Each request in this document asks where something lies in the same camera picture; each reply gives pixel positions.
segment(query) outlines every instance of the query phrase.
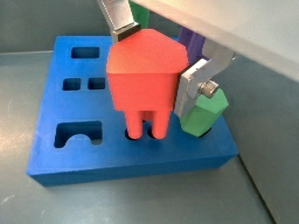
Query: green block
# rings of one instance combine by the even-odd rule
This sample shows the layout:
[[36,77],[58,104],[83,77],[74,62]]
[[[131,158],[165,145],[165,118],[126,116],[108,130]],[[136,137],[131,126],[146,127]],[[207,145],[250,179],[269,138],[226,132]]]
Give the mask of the green block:
[[128,2],[134,13],[135,21],[142,25],[142,28],[145,29],[149,26],[150,10],[139,4],[131,1]]
[[211,98],[202,94],[197,100],[197,105],[181,118],[182,129],[197,137],[202,136],[219,119],[229,105],[222,89]]

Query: red block leg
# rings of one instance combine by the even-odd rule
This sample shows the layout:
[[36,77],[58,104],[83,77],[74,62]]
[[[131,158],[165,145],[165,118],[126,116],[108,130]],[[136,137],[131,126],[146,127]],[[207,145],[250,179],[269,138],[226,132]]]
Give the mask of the red block leg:
[[154,112],[153,134],[158,139],[163,139],[167,134],[171,111],[159,110]]
[[127,134],[138,139],[143,135],[143,111],[126,111]]

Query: gray table surface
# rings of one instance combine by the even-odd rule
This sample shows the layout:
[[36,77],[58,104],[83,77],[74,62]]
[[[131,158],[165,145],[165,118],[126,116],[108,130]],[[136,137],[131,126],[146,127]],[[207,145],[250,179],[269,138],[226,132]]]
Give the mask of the gray table surface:
[[0,54],[0,223],[271,223],[238,157],[213,171],[51,188],[26,175],[51,56]]

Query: arch-shaped hole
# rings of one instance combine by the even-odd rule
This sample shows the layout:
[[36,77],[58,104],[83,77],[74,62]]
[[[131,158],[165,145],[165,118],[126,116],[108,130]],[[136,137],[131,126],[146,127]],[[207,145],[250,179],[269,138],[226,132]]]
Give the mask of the arch-shaped hole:
[[63,122],[58,125],[54,146],[63,148],[70,138],[78,134],[88,136],[94,145],[102,144],[102,122]]

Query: red block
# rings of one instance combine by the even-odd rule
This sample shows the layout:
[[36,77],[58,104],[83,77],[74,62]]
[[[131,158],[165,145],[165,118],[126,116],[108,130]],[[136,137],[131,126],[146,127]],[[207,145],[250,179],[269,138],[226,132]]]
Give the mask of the red block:
[[143,135],[153,120],[155,138],[165,138],[179,83],[189,66],[186,48],[161,32],[145,29],[112,45],[107,77],[116,110],[126,112],[130,137]]

